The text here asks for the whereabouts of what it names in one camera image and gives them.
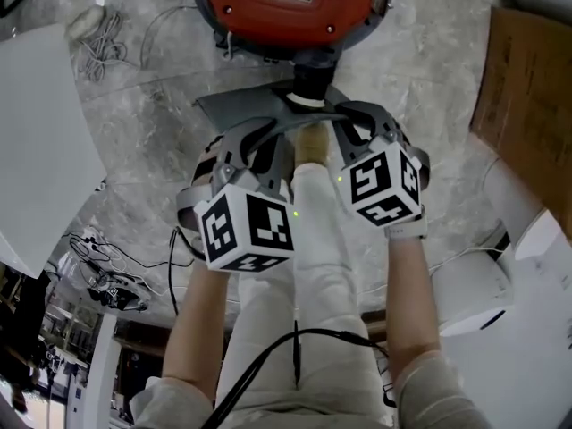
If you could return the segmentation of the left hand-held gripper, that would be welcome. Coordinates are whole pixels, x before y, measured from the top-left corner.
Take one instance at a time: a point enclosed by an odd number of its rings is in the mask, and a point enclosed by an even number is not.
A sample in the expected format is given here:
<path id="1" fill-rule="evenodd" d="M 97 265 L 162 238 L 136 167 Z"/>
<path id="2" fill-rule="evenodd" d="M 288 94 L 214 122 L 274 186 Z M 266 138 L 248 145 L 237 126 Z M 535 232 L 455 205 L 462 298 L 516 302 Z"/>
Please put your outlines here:
<path id="1" fill-rule="evenodd" d="M 208 269 L 261 273 L 294 256 L 293 206 L 281 193 L 287 142 L 277 121 L 255 117 L 206 148 L 176 197 L 178 222 L 195 232 L 191 255 Z"/>

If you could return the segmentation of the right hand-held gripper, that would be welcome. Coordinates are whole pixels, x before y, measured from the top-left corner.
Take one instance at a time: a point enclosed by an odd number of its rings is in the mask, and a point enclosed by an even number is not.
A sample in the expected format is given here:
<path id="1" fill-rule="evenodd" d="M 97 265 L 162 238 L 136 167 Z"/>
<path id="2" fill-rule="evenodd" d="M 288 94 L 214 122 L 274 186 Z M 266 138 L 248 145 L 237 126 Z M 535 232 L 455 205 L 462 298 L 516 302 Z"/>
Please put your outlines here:
<path id="1" fill-rule="evenodd" d="M 346 101 L 335 111 L 344 116 L 334 122 L 334 134 L 344 163 L 337 182 L 349 211 L 378 228 L 421 215 L 429 155 L 381 105 Z"/>

